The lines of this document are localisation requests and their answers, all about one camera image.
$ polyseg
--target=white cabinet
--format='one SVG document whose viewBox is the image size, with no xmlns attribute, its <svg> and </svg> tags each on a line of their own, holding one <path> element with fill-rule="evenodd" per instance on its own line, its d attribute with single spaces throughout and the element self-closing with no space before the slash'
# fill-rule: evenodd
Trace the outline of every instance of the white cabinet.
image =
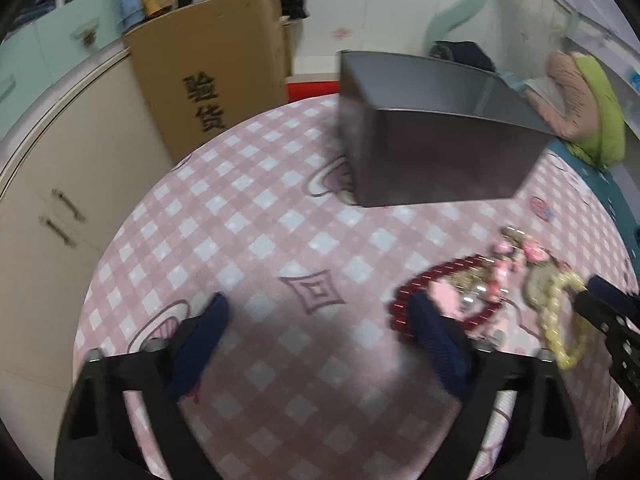
<svg viewBox="0 0 640 480">
<path fill-rule="evenodd" d="M 44 480 L 53 478 L 58 429 L 67 392 L 0 370 L 0 418 Z"/>
<path fill-rule="evenodd" d="M 170 168 L 127 57 L 62 110 L 19 171 L 57 216 L 103 251 Z"/>
<path fill-rule="evenodd" d="M 45 480 L 94 269 L 171 166 L 118 54 L 62 98 L 0 173 L 0 416 Z"/>
<path fill-rule="evenodd" d="M 0 368 L 66 391 L 78 317 L 101 254 L 27 188 L 20 171 L 0 201 L 0 234 Z"/>
</svg>

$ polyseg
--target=red object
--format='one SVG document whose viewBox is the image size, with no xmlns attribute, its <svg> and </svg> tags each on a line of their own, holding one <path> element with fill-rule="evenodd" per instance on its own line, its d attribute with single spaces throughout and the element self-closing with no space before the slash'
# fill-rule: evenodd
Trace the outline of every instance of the red object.
<svg viewBox="0 0 640 480">
<path fill-rule="evenodd" d="M 321 95 L 337 94 L 337 81 L 313 81 L 309 83 L 289 83 L 289 102 L 300 101 L 308 97 L 318 97 Z"/>
<path fill-rule="evenodd" d="M 439 266 L 433 266 L 431 269 L 428 269 L 425 272 L 422 272 L 410 279 L 403 286 L 398 288 L 396 292 L 396 297 L 389 305 L 389 312 L 392 314 L 392 318 L 389 321 L 389 326 L 396 330 L 397 332 L 402 333 L 402 338 L 407 342 L 415 342 L 415 336 L 411 332 L 411 328 L 408 324 L 408 319 L 405 314 L 405 306 L 406 300 L 409 299 L 409 296 L 412 292 L 419 290 L 420 288 L 424 288 L 429 285 L 429 282 L 434 279 L 438 279 L 443 276 L 449 276 L 455 272 L 458 272 L 462 269 L 468 269 L 472 266 L 479 266 L 484 261 L 484 257 L 480 254 L 474 254 L 473 256 L 468 256 L 466 258 L 460 258 L 459 260 L 453 260 L 452 262 L 445 262 Z M 496 312 L 498 312 L 504 303 L 487 303 L 486 307 L 477 314 L 473 314 L 472 316 L 466 318 L 462 322 L 462 328 L 465 332 L 469 332 L 474 330 L 476 327 L 484 325 L 491 316 L 493 316 Z"/>
</svg>

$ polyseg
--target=cardboard box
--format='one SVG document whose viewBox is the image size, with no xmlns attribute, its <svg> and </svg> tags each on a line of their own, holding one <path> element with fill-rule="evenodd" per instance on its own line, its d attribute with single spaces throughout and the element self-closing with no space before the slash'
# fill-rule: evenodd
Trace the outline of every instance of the cardboard box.
<svg viewBox="0 0 640 480">
<path fill-rule="evenodd" d="M 294 75 L 296 50 L 300 36 L 302 36 L 302 20 L 290 20 L 288 16 L 282 18 L 284 31 L 284 65 L 287 77 Z"/>
<path fill-rule="evenodd" d="M 286 103 L 281 12 L 280 0 L 205 0 L 126 34 L 136 78 L 174 162 Z"/>
</svg>

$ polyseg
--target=pink checkered tablecloth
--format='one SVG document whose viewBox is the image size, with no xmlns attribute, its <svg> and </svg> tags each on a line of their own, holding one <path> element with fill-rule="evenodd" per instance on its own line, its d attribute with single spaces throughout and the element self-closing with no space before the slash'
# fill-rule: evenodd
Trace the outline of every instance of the pink checkered tablecloth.
<svg viewBox="0 0 640 480">
<path fill-rule="evenodd" d="M 196 150 L 123 224 L 86 295 L 76 371 L 89 349 L 136 351 L 226 294 L 230 325 L 199 390 L 180 402 L 225 479 L 417 478 L 459 403 L 388 328 L 386 304 L 430 265 L 487 253 L 505 224 L 583 277 L 637 290 L 614 223 L 555 155 L 541 156 L 512 200 L 361 208 L 346 190 L 336 110 L 336 96 L 289 104 Z M 536 314 L 519 290 L 511 300 L 505 348 L 533 354 Z M 619 424 L 608 359 L 596 336 L 564 375 L 591 466 Z M 128 400 L 150 469 L 166 477 L 144 409 Z M 498 399 L 473 477 L 490 470 L 512 406 L 513 395 Z"/>
</svg>

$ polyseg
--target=navy blue gripper pad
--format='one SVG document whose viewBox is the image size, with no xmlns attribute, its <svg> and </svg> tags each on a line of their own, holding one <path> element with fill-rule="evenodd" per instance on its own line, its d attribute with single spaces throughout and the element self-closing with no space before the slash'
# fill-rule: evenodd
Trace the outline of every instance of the navy blue gripper pad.
<svg viewBox="0 0 640 480">
<path fill-rule="evenodd" d="M 634 325 L 640 326 L 640 308 L 633 297 L 625 294 L 600 276 L 590 277 L 587 282 L 587 290 L 618 314 L 628 317 Z"/>
<path fill-rule="evenodd" d="M 444 389 L 465 400 L 470 392 L 471 361 L 468 339 L 454 319 L 442 317 L 423 292 L 414 292 L 406 304 L 409 327 L 429 355 Z"/>
<path fill-rule="evenodd" d="M 173 400 L 194 389 L 229 323 L 229 302 L 215 294 L 203 313 L 185 319 L 170 342 L 171 362 L 166 390 Z"/>
</svg>

